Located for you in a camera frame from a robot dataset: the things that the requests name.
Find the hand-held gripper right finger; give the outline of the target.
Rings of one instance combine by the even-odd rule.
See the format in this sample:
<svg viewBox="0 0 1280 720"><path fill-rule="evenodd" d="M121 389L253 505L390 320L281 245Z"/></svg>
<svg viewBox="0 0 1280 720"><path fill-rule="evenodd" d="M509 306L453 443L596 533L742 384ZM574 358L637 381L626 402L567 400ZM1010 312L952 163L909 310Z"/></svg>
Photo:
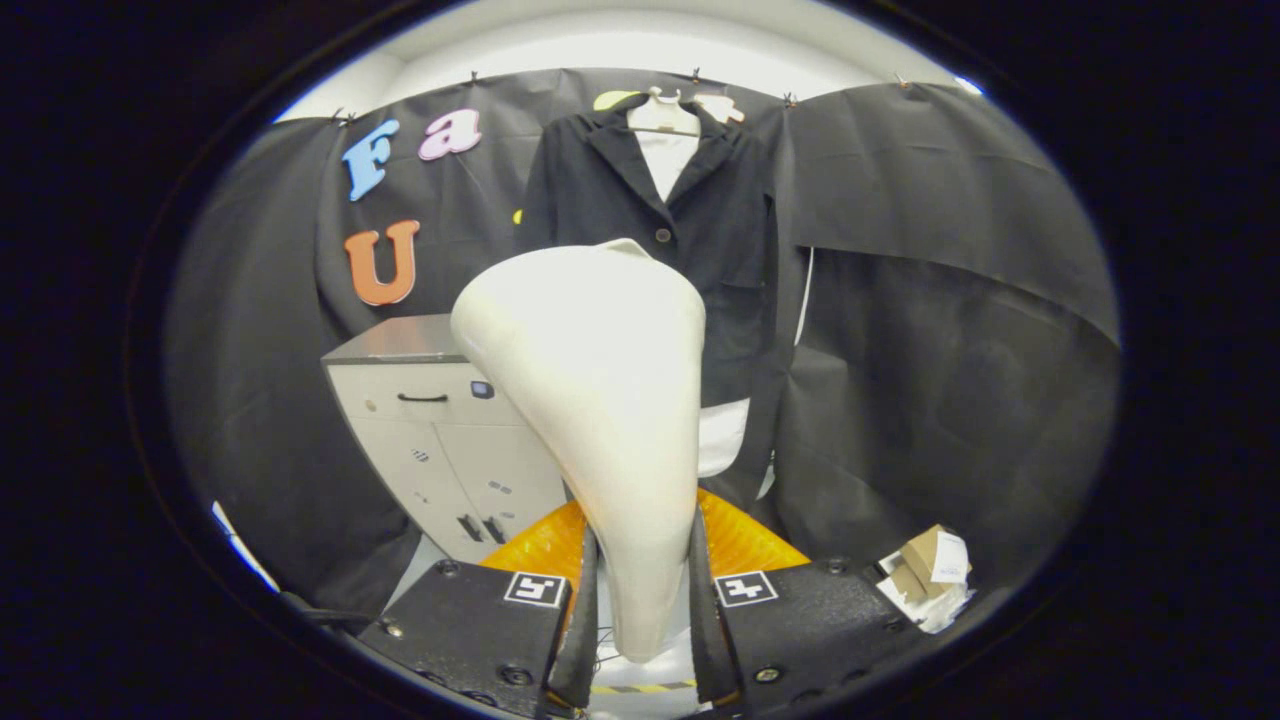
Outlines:
<svg viewBox="0 0 1280 720"><path fill-rule="evenodd" d="M863 712L925 634L868 566L810 560L735 505L698 493L689 615L704 719Z"/></svg>

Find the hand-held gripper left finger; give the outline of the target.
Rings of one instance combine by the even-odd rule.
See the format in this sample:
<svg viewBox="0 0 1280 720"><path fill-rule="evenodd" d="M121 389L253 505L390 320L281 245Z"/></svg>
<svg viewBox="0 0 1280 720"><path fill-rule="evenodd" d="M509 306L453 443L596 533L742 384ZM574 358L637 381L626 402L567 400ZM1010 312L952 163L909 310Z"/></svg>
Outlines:
<svg viewBox="0 0 1280 720"><path fill-rule="evenodd" d="M357 646L425 691L512 719L579 719L598 647L599 550L567 502L480 562L431 565Z"/></svg>

